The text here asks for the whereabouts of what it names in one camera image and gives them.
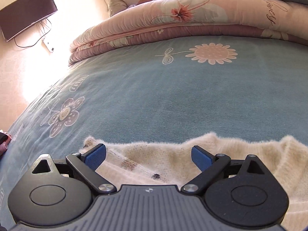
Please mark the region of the person's left hand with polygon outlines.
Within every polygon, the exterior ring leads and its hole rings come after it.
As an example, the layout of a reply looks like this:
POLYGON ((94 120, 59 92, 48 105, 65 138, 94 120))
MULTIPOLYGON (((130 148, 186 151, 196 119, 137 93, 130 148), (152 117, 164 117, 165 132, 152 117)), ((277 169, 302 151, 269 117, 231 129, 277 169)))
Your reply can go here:
POLYGON ((3 130, 1 130, 0 136, 0 156, 2 156, 7 151, 8 144, 11 142, 12 137, 9 133, 3 132, 3 130))

